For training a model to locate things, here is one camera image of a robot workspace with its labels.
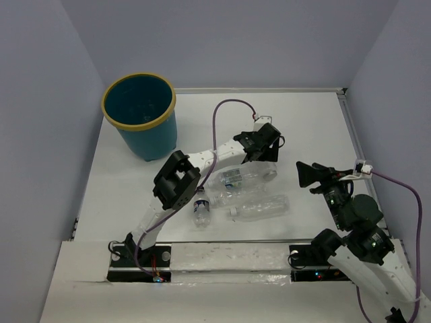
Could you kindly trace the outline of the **clear wide-mouth plastic jar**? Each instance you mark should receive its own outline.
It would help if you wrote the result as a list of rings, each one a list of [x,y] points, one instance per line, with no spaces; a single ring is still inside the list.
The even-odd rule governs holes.
[[[277,166],[269,161],[254,161],[250,164],[251,173],[264,182],[271,182],[277,177]]]

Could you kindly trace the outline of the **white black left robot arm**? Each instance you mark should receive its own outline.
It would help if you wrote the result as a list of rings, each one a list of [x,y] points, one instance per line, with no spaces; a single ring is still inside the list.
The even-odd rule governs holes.
[[[284,136],[269,122],[199,153],[175,151],[154,178],[153,199],[138,226],[122,242],[111,241],[114,260],[145,264],[164,224],[197,196],[199,190],[238,192],[275,178]]]

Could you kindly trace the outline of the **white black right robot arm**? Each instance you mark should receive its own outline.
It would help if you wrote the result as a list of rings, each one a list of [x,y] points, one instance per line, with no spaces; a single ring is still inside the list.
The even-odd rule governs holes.
[[[311,258],[339,268],[356,285],[375,295],[389,312],[387,322],[420,321],[420,279],[403,268],[390,237],[378,226],[383,219],[369,195],[354,194],[353,182],[371,178],[373,167],[357,160],[350,170],[336,170],[318,163],[296,162],[299,185],[323,196],[340,237],[324,229],[310,247]]]

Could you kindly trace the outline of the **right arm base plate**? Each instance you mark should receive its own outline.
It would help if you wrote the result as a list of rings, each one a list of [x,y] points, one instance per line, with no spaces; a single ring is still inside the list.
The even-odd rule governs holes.
[[[337,267],[329,264],[311,244],[290,245],[287,261],[293,283],[350,280]]]

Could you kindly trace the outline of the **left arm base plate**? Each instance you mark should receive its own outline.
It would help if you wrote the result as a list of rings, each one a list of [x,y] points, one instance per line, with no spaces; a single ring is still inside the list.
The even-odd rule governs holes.
[[[136,265],[133,252],[124,243],[108,245],[110,262],[107,280],[112,283],[169,283],[171,282],[171,244],[156,244],[138,252]]]

